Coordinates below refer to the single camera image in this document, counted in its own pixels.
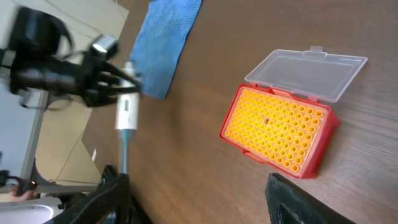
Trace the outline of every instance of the brown table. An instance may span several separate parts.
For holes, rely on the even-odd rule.
[[[147,10],[121,34],[126,59]],[[274,49],[369,58],[340,101],[342,124],[319,176],[291,180],[356,223],[398,220],[398,2],[203,1],[166,100],[143,97],[131,145],[132,191],[154,223],[268,223],[275,172],[218,137],[238,85]],[[83,142],[99,169],[118,164],[115,107],[95,109]]]

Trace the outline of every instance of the clear plastic lid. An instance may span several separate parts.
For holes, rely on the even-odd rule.
[[[368,58],[311,50],[274,50],[247,77],[247,82],[279,88],[335,103]]]

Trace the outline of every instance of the white floor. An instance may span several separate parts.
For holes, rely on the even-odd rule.
[[[128,15],[128,10],[118,7],[113,0],[0,0],[2,48],[8,40],[7,31],[18,4],[47,12],[66,23],[75,41],[75,50],[86,49],[100,34],[118,38],[124,18]],[[66,41],[62,44],[62,52],[66,52]],[[99,181],[100,172],[81,143],[81,135],[90,113],[90,109],[79,103],[72,103],[62,111],[45,112],[36,152],[37,167],[43,177],[48,180]]]

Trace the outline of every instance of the blue cloth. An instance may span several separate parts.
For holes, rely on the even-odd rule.
[[[144,93],[165,99],[178,58],[201,0],[156,0],[149,3],[145,21],[132,48],[130,59],[142,74]]]

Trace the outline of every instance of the beige floor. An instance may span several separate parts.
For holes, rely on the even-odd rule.
[[[119,37],[128,10],[114,0],[0,0],[0,44],[6,41],[7,27],[18,4],[55,15],[66,23],[74,41],[75,50],[86,49],[100,34]],[[62,52],[67,45],[62,44]],[[72,103],[61,111],[44,114],[36,159],[39,172],[47,180],[98,182],[100,172],[95,167],[81,142],[83,130],[91,110],[80,103]]]

